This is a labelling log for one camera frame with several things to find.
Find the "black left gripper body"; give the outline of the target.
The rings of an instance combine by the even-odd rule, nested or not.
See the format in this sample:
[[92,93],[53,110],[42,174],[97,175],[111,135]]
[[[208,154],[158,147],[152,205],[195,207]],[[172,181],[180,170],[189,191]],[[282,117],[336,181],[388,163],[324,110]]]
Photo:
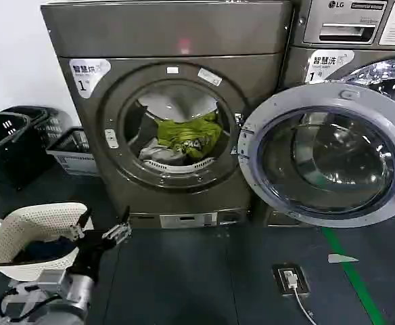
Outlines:
[[68,274],[87,276],[99,282],[99,268],[103,254],[116,246],[115,239],[103,237],[102,231],[87,230],[76,241],[78,254],[73,264],[66,269]]

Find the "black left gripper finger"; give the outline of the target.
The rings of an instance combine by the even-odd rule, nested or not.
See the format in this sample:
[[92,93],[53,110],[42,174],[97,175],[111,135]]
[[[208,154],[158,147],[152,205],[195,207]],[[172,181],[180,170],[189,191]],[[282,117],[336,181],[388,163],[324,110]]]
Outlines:
[[132,229],[129,223],[130,212],[131,208],[130,206],[127,206],[122,217],[120,218],[120,223],[116,224],[113,228],[102,235],[104,242],[116,246],[131,235]]
[[68,228],[68,238],[71,241],[77,241],[85,237],[85,226],[90,219],[91,212],[92,209],[87,208],[87,210],[80,215],[77,222]]

